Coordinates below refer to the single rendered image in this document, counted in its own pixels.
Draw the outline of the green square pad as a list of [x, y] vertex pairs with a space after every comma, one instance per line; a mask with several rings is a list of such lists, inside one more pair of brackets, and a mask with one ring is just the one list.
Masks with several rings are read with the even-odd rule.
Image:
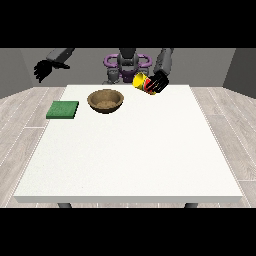
[[78, 101], [54, 101], [47, 114], [47, 119], [73, 119], [75, 117]]

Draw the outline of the brown wooden bowl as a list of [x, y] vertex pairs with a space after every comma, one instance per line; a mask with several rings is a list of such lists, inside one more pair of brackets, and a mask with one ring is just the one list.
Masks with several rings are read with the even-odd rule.
[[92, 92], [87, 97], [89, 106], [98, 113], [115, 112], [123, 103], [124, 96], [116, 90], [102, 89]]

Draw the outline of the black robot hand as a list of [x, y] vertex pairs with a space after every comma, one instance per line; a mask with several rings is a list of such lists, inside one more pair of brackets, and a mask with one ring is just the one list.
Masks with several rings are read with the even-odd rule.
[[148, 91], [160, 93], [169, 83], [167, 75], [161, 70], [149, 77], [150, 82], [146, 85]]
[[34, 67], [35, 78], [38, 80], [39, 83], [41, 83], [48, 75], [51, 74], [53, 68], [69, 69], [70, 66], [55, 61], [41, 60]]

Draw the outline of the yellow cup with melon print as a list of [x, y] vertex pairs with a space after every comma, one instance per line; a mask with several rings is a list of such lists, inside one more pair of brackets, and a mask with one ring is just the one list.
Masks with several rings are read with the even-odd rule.
[[150, 95], [155, 95], [155, 92], [153, 92], [152, 90], [149, 90], [147, 88], [147, 85], [150, 81], [151, 81], [151, 79], [149, 77], [147, 77], [144, 73], [139, 72], [134, 76], [132, 85], [136, 89], [139, 89], [139, 90], [146, 92]]

